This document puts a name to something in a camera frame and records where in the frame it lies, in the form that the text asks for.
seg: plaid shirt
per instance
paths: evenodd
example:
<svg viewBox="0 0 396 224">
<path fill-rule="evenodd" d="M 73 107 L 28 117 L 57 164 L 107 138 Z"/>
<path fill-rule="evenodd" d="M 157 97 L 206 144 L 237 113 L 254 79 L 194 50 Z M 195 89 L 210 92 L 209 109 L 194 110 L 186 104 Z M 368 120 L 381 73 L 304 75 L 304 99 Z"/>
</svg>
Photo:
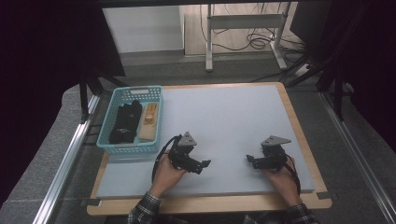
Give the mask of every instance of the plaid shirt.
<svg viewBox="0 0 396 224">
<path fill-rule="evenodd" d="M 161 200 L 151 195 L 149 192 L 146 192 L 143 199 L 136 205 L 136 207 L 131 211 L 128 216 L 127 223 L 128 224 L 155 224 L 156 217 L 159 213 Z M 261 219 L 265 217 L 267 212 L 263 213 Z M 310 213 L 310 211 L 306 208 L 305 204 L 299 204 L 289 208 L 286 211 L 287 220 L 286 223 L 290 224 L 319 224 L 319 222 L 315 219 L 315 217 Z M 189 224 L 189 222 L 175 218 L 168 217 L 168 224 Z M 249 215 L 245 215 L 245 219 L 243 224 L 259 224 L 261 221 L 257 220 L 257 218 L 251 217 Z"/>
</svg>

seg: person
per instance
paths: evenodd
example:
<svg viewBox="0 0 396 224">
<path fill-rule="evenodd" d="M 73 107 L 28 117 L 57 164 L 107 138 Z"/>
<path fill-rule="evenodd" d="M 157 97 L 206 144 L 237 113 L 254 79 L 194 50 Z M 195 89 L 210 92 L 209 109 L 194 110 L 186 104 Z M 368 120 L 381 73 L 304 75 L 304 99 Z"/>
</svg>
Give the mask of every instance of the person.
<svg viewBox="0 0 396 224">
<path fill-rule="evenodd" d="M 288 158 L 287 164 L 292 169 L 294 159 Z M 290 171 L 283 167 L 279 172 L 274 173 L 271 170 L 262 170 L 268 177 L 274 189 L 281 195 L 288 209 L 286 211 L 286 222 L 293 224 L 316 224 L 319 221 L 306 208 L 302 199 L 297 192 L 297 186 Z M 146 192 L 142 200 L 130 212 L 127 218 L 128 224 L 188 224 L 185 220 L 169 216 L 166 221 L 157 220 L 160 208 L 161 197 L 166 191 L 171 189 L 186 174 L 183 169 L 175 169 L 168 159 L 167 154 L 163 154 L 156 174 L 154 176 L 151 188 Z M 245 215 L 243 224 L 258 224 L 258 220 Z"/>
</svg>

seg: black item in basket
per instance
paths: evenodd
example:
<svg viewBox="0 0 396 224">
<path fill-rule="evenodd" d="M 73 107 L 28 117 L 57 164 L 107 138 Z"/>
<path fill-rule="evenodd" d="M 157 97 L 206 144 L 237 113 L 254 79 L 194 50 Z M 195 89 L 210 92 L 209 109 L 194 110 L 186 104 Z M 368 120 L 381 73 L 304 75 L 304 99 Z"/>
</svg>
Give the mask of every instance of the black item in basket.
<svg viewBox="0 0 396 224">
<path fill-rule="evenodd" d="M 110 144 L 133 143 L 142 115 L 142 105 L 133 100 L 131 105 L 119 106 L 116 123 L 109 136 Z"/>
</svg>

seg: hand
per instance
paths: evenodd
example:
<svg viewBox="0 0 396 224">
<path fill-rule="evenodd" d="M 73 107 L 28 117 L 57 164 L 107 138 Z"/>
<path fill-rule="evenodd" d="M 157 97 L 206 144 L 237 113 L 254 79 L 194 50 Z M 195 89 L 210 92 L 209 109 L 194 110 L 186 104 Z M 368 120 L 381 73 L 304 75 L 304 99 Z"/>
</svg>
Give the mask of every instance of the hand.
<svg viewBox="0 0 396 224">
<path fill-rule="evenodd" d="M 168 154 L 163 154 L 160 158 L 158 169 L 152 181 L 149 192 L 157 198 L 161 198 L 163 194 L 171 189 L 187 171 L 183 169 L 175 169 L 168 158 Z"/>
<path fill-rule="evenodd" d="M 287 165 L 295 171 L 294 158 L 288 158 Z M 274 189 L 276 189 L 276 191 L 282 196 L 283 200 L 285 200 L 288 207 L 292 207 L 303 202 L 298 195 L 296 182 L 288 169 L 282 167 L 282 169 L 277 173 L 273 173 L 270 170 L 262 171 L 271 181 Z"/>
</svg>

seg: person's left hand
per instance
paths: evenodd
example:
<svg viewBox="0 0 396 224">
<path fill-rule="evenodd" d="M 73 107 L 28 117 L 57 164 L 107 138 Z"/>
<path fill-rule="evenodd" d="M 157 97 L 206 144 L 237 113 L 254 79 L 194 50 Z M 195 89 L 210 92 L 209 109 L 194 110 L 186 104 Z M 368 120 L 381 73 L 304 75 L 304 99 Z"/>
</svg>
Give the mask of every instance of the person's left hand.
<svg viewBox="0 0 396 224">
<path fill-rule="evenodd" d="M 163 154 L 149 192 L 155 197 L 161 198 L 163 194 L 177 184 L 186 173 L 186 170 L 175 169 L 168 158 L 168 154 Z"/>
</svg>

